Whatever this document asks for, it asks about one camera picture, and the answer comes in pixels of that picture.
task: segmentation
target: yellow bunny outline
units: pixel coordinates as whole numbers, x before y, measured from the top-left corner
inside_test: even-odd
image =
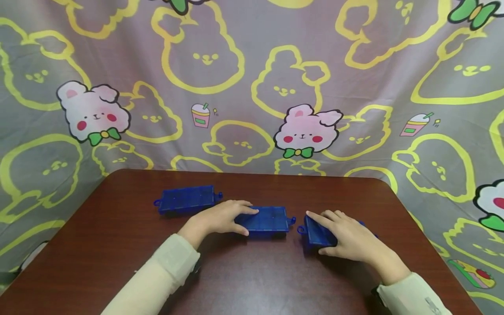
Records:
[[[24,151],[26,151],[28,149],[31,149],[31,148],[34,148],[34,147],[37,147],[40,145],[52,143],[52,142],[59,142],[59,141],[66,142],[66,143],[69,143],[69,144],[75,146],[77,152],[79,153],[79,159],[77,160],[76,165],[75,165],[75,171],[72,176],[73,182],[72,182],[72,185],[70,186],[69,192],[64,197],[62,197],[60,200],[58,200],[57,202],[52,202],[50,200],[51,197],[56,194],[56,192],[53,192],[53,193],[51,193],[47,196],[44,196],[42,198],[40,197],[42,195],[42,192],[40,190],[31,190],[31,191],[25,192],[23,194],[16,187],[16,185],[14,184],[14,182],[12,181],[12,178],[11,178],[11,164],[14,161],[14,159],[18,155],[20,155],[21,153],[23,153]],[[52,207],[58,205],[59,203],[63,202],[65,199],[67,199],[71,194],[73,194],[75,188],[77,187],[77,183],[79,182],[78,173],[79,173],[82,159],[83,159],[83,154],[82,154],[82,149],[81,149],[79,142],[77,142],[77,140],[75,140],[74,138],[67,136],[67,135],[63,135],[63,134],[49,134],[49,135],[41,136],[39,138],[36,138],[36,139],[29,141],[29,142],[26,142],[20,146],[15,147],[14,149],[10,150],[0,161],[0,186],[2,186],[2,189],[8,195],[11,196],[12,202],[7,207],[3,208],[0,211],[0,223],[13,223],[13,222],[19,220],[25,214],[32,211],[33,209],[37,208],[39,205],[42,205],[44,208],[48,209],[48,208],[52,208]],[[22,202],[23,200],[25,200],[26,198],[29,198],[29,197],[35,197],[37,199],[37,203],[34,206],[24,210],[23,212],[21,212],[20,214],[17,214],[17,215],[9,214],[10,210],[12,210],[16,205],[18,205],[20,202]]]
[[[243,75],[245,74],[245,56],[239,50],[235,43],[233,38],[227,33],[227,26],[226,22],[224,21],[222,17],[222,12],[219,8],[219,6],[215,2],[204,2],[201,4],[203,6],[209,6],[215,14],[215,21],[219,24],[219,34],[225,39],[226,43],[229,46],[229,50],[236,55],[238,58],[238,72],[233,74],[229,79],[227,79],[225,82],[214,85],[214,86],[208,86],[208,87],[194,87],[191,86],[185,82],[182,82],[181,79],[179,79],[172,71],[170,67],[170,51],[171,51],[171,45],[173,44],[179,44],[181,43],[184,38],[185,38],[185,32],[182,29],[182,25],[198,25],[199,24],[191,18],[191,10],[193,8],[193,5],[189,4],[189,11],[185,16],[180,16],[177,14],[172,9],[169,9],[168,7],[159,7],[154,11],[154,14],[151,19],[151,26],[152,30],[156,32],[159,36],[161,36],[164,40],[164,47],[163,47],[163,52],[161,54],[161,65],[163,67],[164,74],[170,80],[171,83],[174,85],[193,92],[195,94],[217,94],[220,93],[224,90],[229,89],[233,85],[235,85],[238,81],[241,80]],[[163,17],[165,15],[172,16],[174,18],[177,18],[181,20],[180,23],[180,32],[175,35],[171,36],[168,32],[166,32],[162,27],[159,26],[159,22],[163,20]]]
[[[277,54],[280,52],[283,52],[283,51],[290,51],[294,54],[294,57],[296,58],[296,63],[291,65],[289,68],[302,70],[304,72],[303,75],[301,76],[301,78],[306,85],[314,88],[315,96],[317,98],[317,102],[315,103],[313,110],[314,110],[314,112],[319,112],[320,109],[322,108],[322,104],[324,102],[323,96],[321,93],[321,85],[324,84],[325,82],[327,82],[331,78],[331,71],[329,71],[329,67],[323,61],[304,61],[303,62],[301,52],[294,45],[278,46],[278,47],[273,48],[270,51],[270,55],[269,55],[268,59],[266,60],[266,65],[265,65],[264,70],[262,70],[261,73],[259,73],[258,78],[256,80],[254,80],[252,82],[252,85],[250,86],[250,91],[252,93],[252,100],[254,101],[254,103],[257,106],[259,106],[263,111],[267,112],[268,114],[273,115],[275,117],[278,117],[280,119],[285,118],[285,116],[286,116],[285,113],[272,109],[265,102],[263,102],[261,99],[259,99],[259,97],[257,96],[258,95],[257,87],[259,86],[259,84],[264,83],[264,80],[265,80],[266,76],[268,75],[268,73],[270,73],[273,70],[272,64],[275,62]],[[306,76],[306,69],[305,69],[306,67],[319,67],[324,75],[322,77],[316,79],[315,81],[310,80]]]
[[[420,157],[415,152],[415,150],[422,142],[427,141],[427,140],[441,140],[441,141],[448,143],[457,152],[459,157],[462,159],[462,161],[464,162],[464,169],[466,172],[466,185],[465,185],[466,186],[466,193],[465,194],[460,195],[460,196],[453,196],[449,192],[442,192],[434,187],[432,187],[432,188],[420,187],[411,178],[411,175],[413,173],[421,175],[421,173],[415,167],[415,164],[418,164],[418,162],[420,162]],[[413,157],[413,162],[411,162],[411,164],[408,164],[408,163],[404,162],[403,160],[399,159],[400,154],[411,155]],[[441,197],[446,197],[446,198],[450,199],[451,201],[458,202],[458,203],[464,203],[464,202],[470,201],[474,198],[475,191],[476,191],[476,182],[474,180],[474,169],[472,166],[471,157],[469,156],[469,153],[467,153],[467,151],[460,146],[460,144],[458,144],[455,140],[453,140],[452,138],[450,138],[448,136],[441,135],[441,134],[427,134],[427,135],[419,136],[419,137],[415,138],[415,140],[413,140],[413,142],[411,143],[411,146],[408,149],[395,151],[392,154],[392,160],[396,161],[398,163],[401,163],[408,168],[408,170],[406,171],[406,178],[408,178],[408,180],[413,184],[413,186],[415,186],[415,188],[421,193],[438,194]]]
[[[345,131],[346,129],[348,129],[350,127],[350,123],[351,122],[355,122],[355,121],[366,122],[367,120],[364,119],[364,118],[362,118],[362,115],[364,115],[365,113],[367,113],[369,110],[372,110],[372,109],[383,110],[385,112],[384,121],[383,121],[383,127],[382,127],[382,131],[385,134],[380,139],[380,142],[378,142],[374,146],[370,146],[369,148],[365,149],[364,151],[361,151],[361,152],[356,153],[356,154],[351,155],[351,156],[343,156],[343,157],[336,156],[336,155],[333,155],[331,152],[329,152],[327,149],[323,150],[322,154],[324,154],[328,158],[330,158],[332,160],[335,160],[335,161],[348,161],[348,160],[351,160],[351,159],[355,159],[355,158],[357,158],[357,157],[359,157],[361,155],[364,155],[366,153],[369,153],[371,151],[374,151],[374,150],[378,149],[379,147],[381,147],[385,143],[385,141],[387,141],[387,139],[390,136],[390,133],[392,132],[390,130],[389,120],[390,120],[390,117],[392,116],[392,111],[394,109],[391,106],[376,105],[376,104],[368,105],[368,106],[364,107],[363,109],[361,109],[357,113],[357,115],[355,115],[355,116],[353,116],[353,115],[345,115],[345,116],[343,116],[342,119],[349,119],[350,121],[348,121],[348,123],[345,126],[343,126],[341,128],[337,128],[337,129],[338,129],[338,131],[340,132],[340,135],[341,135],[341,132]]]
[[[236,164],[236,163],[230,163],[228,161],[228,158],[232,157],[232,155],[224,153],[224,151],[226,150],[226,147],[224,145],[222,145],[220,142],[217,142],[217,131],[219,129],[221,129],[222,127],[224,127],[226,125],[229,125],[229,124],[234,124],[234,125],[238,125],[238,126],[241,126],[241,127],[252,129],[253,131],[255,131],[258,134],[260,134],[266,140],[266,142],[270,145],[270,147],[266,150],[266,152],[257,153],[255,155],[247,158],[245,161],[243,161],[241,163],[238,163],[238,164]],[[268,135],[268,133],[266,131],[264,131],[261,127],[259,127],[256,124],[253,124],[253,123],[250,123],[250,122],[245,122],[245,121],[238,121],[238,120],[222,120],[222,121],[219,121],[218,123],[216,123],[212,127],[212,129],[210,129],[210,137],[211,137],[210,142],[203,142],[201,144],[201,147],[203,148],[203,151],[205,151],[206,153],[211,154],[211,155],[222,156],[223,162],[226,165],[229,165],[229,166],[244,166],[244,165],[250,163],[254,159],[258,159],[260,157],[269,155],[273,151],[273,149],[275,148],[275,142],[273,142],[273,139],[271,138],[270,135]],[[217,147],[219,147],[219,149],[221,149],[221,153],[211,152],[208,149],[208,147],[211,147],[211,146],[217,146]]]
[[[453,226],[453,229],[450,229],[448,232],[444,232],[443,233],[443,236],[445,237],[446,239],[446,243],[448,243],[448,245],[453,248],[454,250],[458,251],[459,253],[461,254],[464,254],[482,264],[485,264],[491,268],[494,268],[495,270],[497,271],[500,271],[502,273],[504,273],[504,268],[502,267],[499,267],[499,266],[496,266],[492,263],[489,263],[483,259],[481,259],[480,257],[478,256],[475,256],[471,253],[468,253],[467,251],[459,248],[458,246],[456,246],[454,243],[453,243],[453,240],[452,238],[453,237],[456,237],[458,234],[461,234],[463,233],[462,232],[462,229],[465,227],[466,224],[471,224],[471,225],[474,225],[474,226],[477,226],[477,227],[480,227],[482,229],[484,229],[486,232],[488,232],[488,234],[492,237],[492,238],[489,238],[488,240],[491,240],[491,241],[494,241],[494,242],[497,242],[497,243],[500,243],[500,244],[504,244],[504,240],[502,238],[500,238],[497,233],[495,233],[494,231],[484,227],[483,225],[479,224],[478,222],[474,222],[474,221],[470,221],[468,219],[465,219],[465,218],[458,218],[457,219],[457,222],[455,223],[455,225]]]
[[[126,145],[129,148],[123,149],[120,147],[120,145]],[[93,161],[95,161],[95,163],[98,164],[98,167],[100,167],[100,171],[101,171],[101,174],[103,177],[109,176],[110,173],[107,173],[105,171],[105,166],[103,166],[103,163],[101,162],[101,160],[95,155],[96,150],[100,147],[106,148],[107,151],[112,150],[112,149],[119,149],[123,153],[133,153],[134,155],[142,158],[143,160],[145,160],[147,162],[147,167],[144,169],[153,169],[154,168],[154,162],[151,160],[151,158],[135,151],[135,146],[129,142],[117,141],[112,144],[100,142],[97,146],[93,147],[93,150],[91,151],[91,159],[93,159]]]
[[[293,159],[285,159],[285,158],[281,158],[281,159],[278,159],[275,161],[275,175],[278,175],[280,173],[280,163],[283,161],[290,162],[291,165],[289,167],[299,165],[299,166],[301,166],[302,169],[312,170],[312,171],[319,173],[320,176],[326,176],[326,172],[319,170],[319,166],[321,164],[320,164],[320,162],[318,162],[316,160],[304,159],[304,160],[296,161]],[[303,165],[304,163],[313,163],[313,166],[304,166]]]
[[[466,40],[472,38],[486,38],[488,35],[483,31],[483,29],[493,20],[494,18],[490,18],[488,22],[478,29],[477,31],[471,31],[468,27],[459,28],[455,32],[453,32],[447,39],[445,39],[441,45],[437,48],[437,56],[439,59],[436,61],[434,66],[427,71],[427,73],[420,79],[420,81],[416,84],[413,92],[411,93],[411,101],[417,104],[442,104],[442,105],[469,105],[469,104],[478,104],[482,102],[487,102],[491,100],[495,100],[501,96],[504,96],[504,88],[496,91],[491,91],[488,93],[476,95],[476,96],[468,96],[468,97],[422,97],[420,96],[420,89],[425,81],[430,77],[430,75],[437,69],[437,67],[443,61],[447,61],[454,56],[456,56],[463,48],[464,42]],[[447,53],[446,47],[448,44],[453,42],[457,36],[459,35],[468,35],[466,39],[459,45],[457,49],[454,51]]]
[[[205,161],[203,159],[193,157],[193,156],[182,156],[182,155],[177,155],[170,161],[171,170],[177,170],[177,162],[180,160],[196,161],[196,162],[199,162],[203,165],[210,167],[211,169],[213,169],[217,173],[222,173],[222,170],[220,168],[218,168],[216,165],[210,163],[209,161]]]
[[[147,141],[150,143],[155,143],[155,144],[165,143],[165,142],[177,140],[178,138],[180,138],[180,136],[182,136],[182,119],[180,119],[179,116],[174,114],[173,111],[170,109],[170,107],[168,107],[164,104],[164,101],[161,98],[161,96],[159,95],[159,92],[152,85],[145,83],[144,81],[136,81],[135,84],[133,85],[133,91],[131,93],[130,92],[121,92],[120,96],[130,98],[130,103],[123,108],[127,111],[131,111],[135,107],[135,103],[132,100],[145,99],[145,96],[139,93],[140,88],[143,86],[145,86],[146,88],[151,90],[152,94],[154,95],[154,97],[158,101],[159,107],[161,107],[166,112],[166,114],[168,115],[169,118],[173,119],[176,122],[177,131],[173,135],[158,137],[158,138],[140,136],[140,135],[133,133],[130,130],[126,130],[126,134],[132,138],[140,139],[140,140]]]
[[[86,31],[81,28],[77,23],[77,17],[75,15],[75,10],[82,10],[84,7],[73,0],[53,0],[59,5],[65,6],[65,11],[68,16],[68,21],[72,29],[80,35],[87,36],[93,39],[105,39],[107,38],[117,27],[117,24],[122,21],[123,18],[130,18],[138,10],[138,5],[140,0],[128,0],[128,5],[124,9],[117,9],[113,16],[109,16],[110,20],[108,24],[104,24],[99,32]]]
[[[367,21],[362,25],[358,34],[355,34],[351,30],[345,28],[345,21],[347,20],[347,13],[352,8],[358,7],[367,7],[368,8],[368,18]],[[376,56],[370,62],[362,64],[360,62],[356,62],[353,60],[355,53],[357,52],[357,48],[362,44],[369,44],[371,41],[366,37],[364,30],[362,29],[364,26],[371,24],[378,11],[378,1],[377,0],[347,0],[342,6],[339,15],[336,19],[335,29],[336,32],[341,34],[343,37],[348,40],[353,41],[352,45],[348,49],[348,52],[345,56],[345,64],[349,67],[353,67],[356,69],[366,70],[376,66],[378,63],[387,60],[390,58],[395,52],[403,50],[409,45],[417,45],[425,42],[429,38],[431,38],[444,24],[446,24],[447,16],[452,9],[451,0],[438,0],[437,3],[437,16],[438,20],[429,26],[429,29],[422,35],[418,37],[408,37],[403,40],[400,44],[389,48],[387,52],[381,56]]]
[[[40,46],[40,52],[42,55],[46,56],[47,58],[54,59],[54,60],[64,60],[68,62],[68,64],[81,76],[81,79],[86,86],[91,86],[91,81],[89,80],[87,74],[82,70],[82,68],[75,62],[75,60],[72,59],[72,54],[75,52],[75,48],[72,45],[72,43],[64,37],[61,33],[58,33],[53,30],[45,30],[45,31],[39,31],[39,32],[34,32],[27,34],[21,27],[19,27],[16,23],[13,21],[7,19],[7,18],[1,18],[0,17],[0,26],[2,25],[7,25],[11,27],[16,33],[18,33],[22,40],[20,42],[21,45],[28,45],[28,44],[34,44],[34,45],[39,45]],[[61,53],[54,53],[45,50],[44,46],[39,44],[37,42],[37,39],[45,38],[45,37],[54,37],[57,40],[61,41],[66,45],[65,49]],[[37,109],[37,110],[45,110],[45,111],[51,111],[51,110],[58,110],[61,109],[61,105],[59,104],[59,101],[53,102],[53,103],[48,103],[48,104],[42,104],[36,101],[28,100],[23,97],[22,93],[14,86],[14,73],[11,69],[10,66],[10,60],[9,60],[9,55],[5,50],[2,48],[2,43],[0,41],[0,64],[2,65],[2,68],[4,70],[4,84],[7,90],[14,96],[14,98],[21,103],[22,105],[32,108],[32,109]]]

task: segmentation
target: wooden table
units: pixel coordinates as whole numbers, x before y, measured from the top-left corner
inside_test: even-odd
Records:
[[[453,314],[479,310],[388,185],[372,178],[120,170],[91,194],[0,297],[0,314],[100,314],[134,271],[186,218],[152,202],[163,189],[213,184],[224,199],[285,206],[297,223],[284,240],[207,237],[197,277],[171,296],[169,314],[375,314],[378,284],[361,263],[303,255],[306,210],[362,220],[439,294]]]

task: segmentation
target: backdrop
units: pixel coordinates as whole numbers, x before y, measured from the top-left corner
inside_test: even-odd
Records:
[[[500,1],[0,12],[0,271],[121,168],[365,176],[390,185],[485,314],[504,312]]]

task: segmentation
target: sleeve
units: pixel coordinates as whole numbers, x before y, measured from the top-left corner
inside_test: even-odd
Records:
[[[392,315],[452,315],[427,282],[416,273],[389,286],[377,289]]]
[[[135,273],[102,315],[156,315],[194,269],[200,254],[180,235],[170,236]]]

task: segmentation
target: bunny illustration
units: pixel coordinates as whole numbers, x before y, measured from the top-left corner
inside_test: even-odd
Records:
[[[80,82],[68,81],[60,86],[56,95],[65,111],[72,137],[91,146],[104,138],[120,140],[130,127],[131,115],[117,99],[119,92],[107,84],[88,88]]]
[[[274,136],[275,146],[285,150],[286,159],[294,155],[311,158],[314,152],[327,149],[337,139],[336,123],[342,117],[337,109],[314,114],[308,104],[291,107]]]

